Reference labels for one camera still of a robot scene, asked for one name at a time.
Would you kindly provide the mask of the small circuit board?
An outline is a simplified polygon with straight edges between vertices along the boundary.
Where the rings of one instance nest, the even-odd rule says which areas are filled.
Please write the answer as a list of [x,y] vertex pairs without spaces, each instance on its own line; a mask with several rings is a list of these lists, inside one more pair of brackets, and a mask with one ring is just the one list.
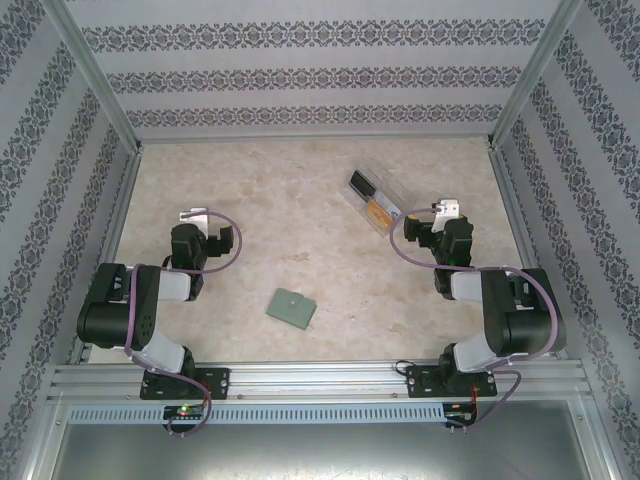
[[470,426],[477,418],[477,405],[475,403],[445,403],[444,416],[452,425]]
[[182,405],[182,406],[166,406],[163,411],[163,419],[169,420],[189,420],[196,421],[201,420],[203,417],[204,408],[196,405]]

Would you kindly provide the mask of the black card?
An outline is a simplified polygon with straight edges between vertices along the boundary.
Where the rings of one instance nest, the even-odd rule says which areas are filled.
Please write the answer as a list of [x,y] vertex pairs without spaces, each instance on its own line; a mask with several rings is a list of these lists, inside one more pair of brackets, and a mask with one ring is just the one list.
[[364,202],[373,198],[377,191],[374,184],[358,169],[353,171],[349,179],[349,186]]

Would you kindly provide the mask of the green card holder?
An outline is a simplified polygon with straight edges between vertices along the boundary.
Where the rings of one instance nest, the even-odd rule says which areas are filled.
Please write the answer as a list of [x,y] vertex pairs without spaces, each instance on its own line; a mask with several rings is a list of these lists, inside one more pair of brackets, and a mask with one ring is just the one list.
[[304,295],[283,288],[275,290],[266,314],[300,330],[306,330],[317,309],[317,303]]

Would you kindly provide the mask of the aluminium side rail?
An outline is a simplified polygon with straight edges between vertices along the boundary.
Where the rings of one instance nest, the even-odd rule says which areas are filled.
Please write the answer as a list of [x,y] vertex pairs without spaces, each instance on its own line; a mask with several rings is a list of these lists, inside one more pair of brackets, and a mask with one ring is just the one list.
[[89,213],[90,229],[80,250],[80,264],[66,303],[65,329],[60,329],[60,333],[65,333],[60,364],[84,361],[83,343],[76,333],[77,318],[98,266],[116,258],[142,152],[142,147],[135,148],[122,161],[114,161],[96,206],[81,210],[82,214]]
[[552,292],[558,296],[556,274],[552,265],[543,258],[548,251],[544,239],[545,223],[524,167],[519,163],[519,158],[512,164],[498,147],[489,150],[489,159],[522,267],[544,268],[553,287]]

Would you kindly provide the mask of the aluminium cross rail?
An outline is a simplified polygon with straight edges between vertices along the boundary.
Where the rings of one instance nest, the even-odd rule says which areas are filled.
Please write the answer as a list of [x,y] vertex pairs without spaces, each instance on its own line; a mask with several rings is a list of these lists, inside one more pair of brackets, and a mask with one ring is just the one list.
[[[418,383],[392,361],[229,363],[221,383],[228,403],[413,402]],[[578,360],[543,359],[515,366],[518,401],[594,398]],[[131,364],[81,364],[54,369],[46,400],[67,404],[139,403],[143,371]]]

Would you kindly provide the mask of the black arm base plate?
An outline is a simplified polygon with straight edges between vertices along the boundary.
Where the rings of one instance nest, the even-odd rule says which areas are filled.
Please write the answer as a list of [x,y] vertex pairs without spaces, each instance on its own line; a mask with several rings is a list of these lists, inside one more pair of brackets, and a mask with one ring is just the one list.
[[[197,368],[194,381],[205,387],[212,400],[226,400],[230,384],[227,368]],[[145,371],[139,392],[142,400],[204,400],[196,385],[176,378]]]
[[406,380],[410,398],[492,398],[497,395],[495,382],[490,382],[487,373],[454,371],[448,375],[434,365],[413,365],[406,369]]

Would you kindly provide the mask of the aluminium upright post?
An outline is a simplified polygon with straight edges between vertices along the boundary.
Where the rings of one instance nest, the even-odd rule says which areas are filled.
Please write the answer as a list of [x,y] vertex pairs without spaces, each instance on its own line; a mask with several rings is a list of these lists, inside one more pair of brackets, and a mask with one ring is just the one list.
[[559,0],[494,128],[487,136],[490,150],[495,150],[504,142],[583,1]]

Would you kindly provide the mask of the orange and white card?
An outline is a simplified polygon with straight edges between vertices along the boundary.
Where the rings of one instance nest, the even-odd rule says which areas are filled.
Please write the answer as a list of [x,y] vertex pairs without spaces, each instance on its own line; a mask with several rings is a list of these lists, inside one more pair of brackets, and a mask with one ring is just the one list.
[[380,229],[389,229],[401,214],[401,210],[392,202],[370,199],[367,203],[366,214]]

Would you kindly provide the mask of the grey metal sheet panel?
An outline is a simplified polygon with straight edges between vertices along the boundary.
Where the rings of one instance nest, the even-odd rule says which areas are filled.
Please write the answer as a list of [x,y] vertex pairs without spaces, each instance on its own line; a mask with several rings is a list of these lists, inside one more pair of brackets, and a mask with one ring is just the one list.
[[173,439],[157,426],[72,425],[53,480],[588,480],[567,429],[433,424],[210,426]]

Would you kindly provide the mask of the clear plastic tray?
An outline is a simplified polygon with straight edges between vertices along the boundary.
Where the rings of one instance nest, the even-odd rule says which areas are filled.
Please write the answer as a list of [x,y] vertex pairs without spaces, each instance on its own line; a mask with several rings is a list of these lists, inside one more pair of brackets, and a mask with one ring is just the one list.
[[341,191],[343,197],[374,228],[374,230],[379,235],[387,236],[391,230],[391,227],[389,229],[380,229],[377,225],[375,225],[366,214],[368,202],[364,202],[349,186],[349,179],[353,171],[356,169],[360,170],[365,175],[365,177],[370,180],[377,188],[374,197],[371,199],[392,202],[401,210],[401,214],[413,208],[415,204],[414,195],[402,183],[397,181],[389,171],[384,168],[369,168],[364,165],[359,165],[348,174],[346,183]]

